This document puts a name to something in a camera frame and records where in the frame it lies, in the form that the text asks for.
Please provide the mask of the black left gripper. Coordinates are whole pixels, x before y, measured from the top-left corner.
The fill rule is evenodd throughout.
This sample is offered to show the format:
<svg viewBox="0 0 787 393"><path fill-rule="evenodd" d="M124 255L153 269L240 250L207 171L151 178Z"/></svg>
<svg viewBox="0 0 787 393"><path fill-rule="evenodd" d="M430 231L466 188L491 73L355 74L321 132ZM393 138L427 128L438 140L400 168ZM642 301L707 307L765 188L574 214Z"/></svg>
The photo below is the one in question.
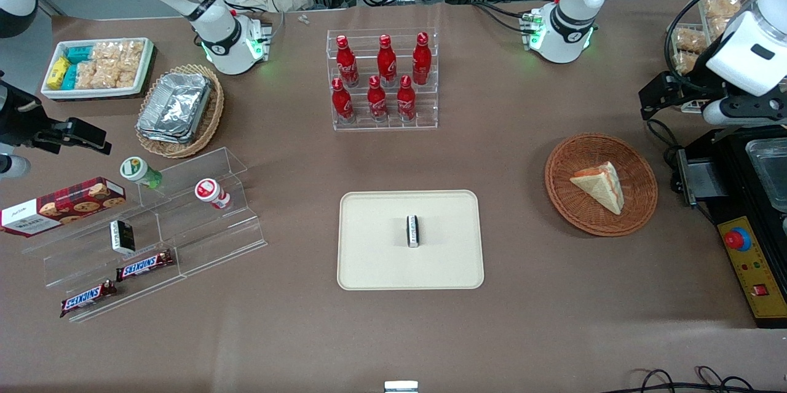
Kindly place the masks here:
<svg viewBox="0 0 787 393"><path fill-rule="evenodd" d="M679 105L676 102L685 100ZM669 73L662 71L639 90L639 101L642 109L642 121L651 121L658 116L672 113L701 113L709 99L702 93L687 93L680 96L680 85L677 79Z"/></svg>

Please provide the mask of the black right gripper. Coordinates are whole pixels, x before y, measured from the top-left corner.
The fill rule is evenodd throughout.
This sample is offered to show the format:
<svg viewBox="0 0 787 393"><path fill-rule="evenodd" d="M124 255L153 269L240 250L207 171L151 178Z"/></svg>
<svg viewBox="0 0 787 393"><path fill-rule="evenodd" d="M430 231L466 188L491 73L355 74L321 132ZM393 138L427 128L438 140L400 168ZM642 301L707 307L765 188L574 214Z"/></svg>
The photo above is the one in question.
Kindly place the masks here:
<svg viewBox="0 0 787 393"><path fill-rule="evenodd" d="M59 154L64 146L77 146L110 155L111 143L101 147L84 139L105 139L106 132L76 117L55 124L62 135L39 133L47 127L47 113L36 96L2 81L1 143L20 146L34 138L34 148Z"/></svg>

